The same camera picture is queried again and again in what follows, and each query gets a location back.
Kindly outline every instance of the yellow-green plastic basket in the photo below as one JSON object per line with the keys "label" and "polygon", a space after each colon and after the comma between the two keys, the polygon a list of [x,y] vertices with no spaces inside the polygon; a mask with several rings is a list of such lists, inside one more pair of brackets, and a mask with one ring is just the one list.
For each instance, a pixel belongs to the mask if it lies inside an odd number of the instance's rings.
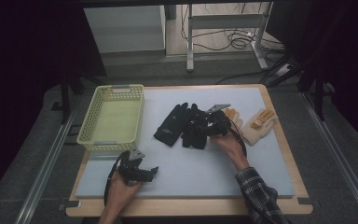
{"label": "yellow-green plastic basket", "polygon": [[137,148],[143,111],[143,85],[97,87],[76,141],[89,150]]}

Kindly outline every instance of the beige glove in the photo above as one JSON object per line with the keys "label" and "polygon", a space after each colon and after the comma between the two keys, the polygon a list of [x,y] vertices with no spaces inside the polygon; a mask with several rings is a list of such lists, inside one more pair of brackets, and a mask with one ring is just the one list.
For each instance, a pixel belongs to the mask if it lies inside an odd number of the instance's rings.
{"label": "beige glove", "polygon": [[235,123],[238,130],[240,130],[243,123],[242,119],[240,119],[240,113],[236,111],[234,108],[226,108],[224,112],[226,116]]}
{"label": "beige glove", "polygon": [[250,146],[266,136],[278,117],[272,110],[260,109],[242,128],[243,138]]}

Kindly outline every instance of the metal frame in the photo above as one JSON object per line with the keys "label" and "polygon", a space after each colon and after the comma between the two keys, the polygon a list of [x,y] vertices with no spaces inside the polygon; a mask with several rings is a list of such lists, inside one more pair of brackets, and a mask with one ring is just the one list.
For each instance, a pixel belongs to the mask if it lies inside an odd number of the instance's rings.
{"label": "metal frame", "polygon": [[22,208],[16,218],[16,224],[26,224],[31,222],[34,211],[42,196],[43,190],[48,183],[48,178],[50,177],[54,164],[60,155],[63,142],[65,141],[65,137],[70,130],[71,124],[80,105],[81,99],[79,99],[79,97],[76,97],[74,100],[74,109],[69,115],[68,120],[62,124],[61,128],[59,129],[56,138],[54,139],[54,142],[52,143],[48,152],[48,155],[46,156],[45,161],[43,162],[39,173],[37,174],[37,177],[31,186],[24,204],[22,205]]}
{"label": "metal frame", "polygon": [[313,110],[314,104],[310,96],[304,92],[301,92],[300,96],[303,98],[308,112],[310,113],[310,117],[315,123],[316,128],[320,132],[322,138],[327,145],[327,148],[329,149],[333,159],[335,160],[337,168],[347,182],[348,187],[350,188],[356,202],[358,202],[358,178],[356,177],[356,174],[354,173],[349,162],[345,158],[334,136],[330,133],[330,130],[328,129],[326,123],[321,120],[318,114]]}
{"label": "metal frame", "polygon": [[201,16],[193,16],[193,7],[188,5],[187,72],[194,71],[193,30],[225,28],[259,28],[251,46],[260,68],[267,70],[268,66],[261,53],[260,42],[269,19],[271,5],[272,3],[268,2],[264,12],[259,14]]}

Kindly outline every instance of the white cabinet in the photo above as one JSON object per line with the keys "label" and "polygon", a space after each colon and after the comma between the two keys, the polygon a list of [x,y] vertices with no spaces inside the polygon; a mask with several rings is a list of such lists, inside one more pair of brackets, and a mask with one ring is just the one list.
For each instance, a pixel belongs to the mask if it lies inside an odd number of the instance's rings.
{"label": "white cabinet", "polygon": [[84,10],[100,53],[165,49],[164,6]]}

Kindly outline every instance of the wrist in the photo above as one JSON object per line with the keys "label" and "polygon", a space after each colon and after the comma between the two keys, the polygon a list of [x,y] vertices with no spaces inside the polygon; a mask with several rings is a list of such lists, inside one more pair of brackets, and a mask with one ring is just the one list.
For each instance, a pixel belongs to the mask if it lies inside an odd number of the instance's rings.
{"label": "wrist", "polygon": [[114,224],[119,212],[118,209],[106,206],[101,214],[98,224]]}
{"label": "wrist", "polygon": [[248,159],[246,159],[246,157],[243,154],[240,156],[231,157],[231,160],[234,163],[237,171],[250,167]]}

